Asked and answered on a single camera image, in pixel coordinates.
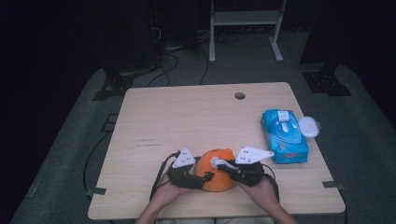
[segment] white plastic lid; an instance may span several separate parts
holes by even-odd
[[[300,131],[305,137],[316,137],[319,134],[319,126],[316,120],[311,117],[302,117],[298,124]]]

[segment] gray floor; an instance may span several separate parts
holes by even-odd
[[[321,64],[299,64],[308,33],[280,33],[278,44],[285,59],[283,63],[276,62],[268,44],[269,35],[245,35],[244,40],[231,45],[217,44],[217,62],[208,66],[203,84],[288,82],[303,112],[322,126],[317,142],[334,180],[346,187],[347,223],[394,223],[395,129],[356,74],[343,65],[335,74],[352,96],[311,93],[302,72],[317,71]],[[203,44],[200,49],[207,54],[208,45]],[[204,54],[182,50],[173,55],[177,56],[178,65],[168,73],[171,85],[199,85],[206,67]],[[174,64],[174,58],[164,57],[165,69]],[[134,87],[146,87],[161,72],[158,69],[137,78]],[[122,97],[92,100],[105,78],[102,70],[92,75],[11,223],[109,223],[88,218],[90,201],[83,187],[85,162],[99,143],[86,172],[88,188],[95,187],[110,141],[110,135],[101,129],[107,116],[118,113],[122,104]],[[168,80],[163,76],[151,86],[166,85]],[[296,218],[300,223],[344,223],[343,214]]]

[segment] table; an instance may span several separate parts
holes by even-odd
[[[303,116],[287,83],[128,90],[97,183],[106,193],[93,195],[89,217],[137,218],[149,202],[162,161],[178,149],[188,147],[193,156],[202,156],[208,150],[228,147],[236,156],[242,146],[268,148],[260,120],[269,108],[291,109],[297,118]],[[332,181],[332,176],[318,145],[315,139],[307,143],[308,163],[262,161],[276,174],[281,204],[291,214],[342,213],[345,204],[339,191],[323,187],[322,182]],[[262,215],[246,193],[234,187],[181,195],[159,217]]]
[[[215,0],[211,0],[210,11],[210,40],[209,40],[209,61],[216,62],[215,51],[215,26],[216,25],[263,25],[274,24],[276,26],[274,36],[270,36],[271,48],[275,54],[276,61],[283,62],[282,54],[277,46],[277,37],[282,24],[283,14],[287,0],[282,0],[279,10],[260,11],[215,11]]]

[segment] orange object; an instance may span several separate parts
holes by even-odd
[[[194,174],[198,176],[204,176],[207,172],[214,173],[215,175],[210,181],[204,183],[202,189],[212,192],[220,192],[226,189],[230,189],[235,185],[235,181],[232,180],[228,174],[224,171],[217,170],[212,167],[210,160],[213,157],[219,157],[222,160],[234,160],[233,151],[229,148],[225,149],[213,149],[207,151],[194,166]]]

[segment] person's right hand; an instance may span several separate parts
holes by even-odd
[[[298,223],[279,203],[276,197],[274,186],[265,177],[259,184],[249,187],[238,182],[241,187],[262,210],[272,217],[277,224]]]

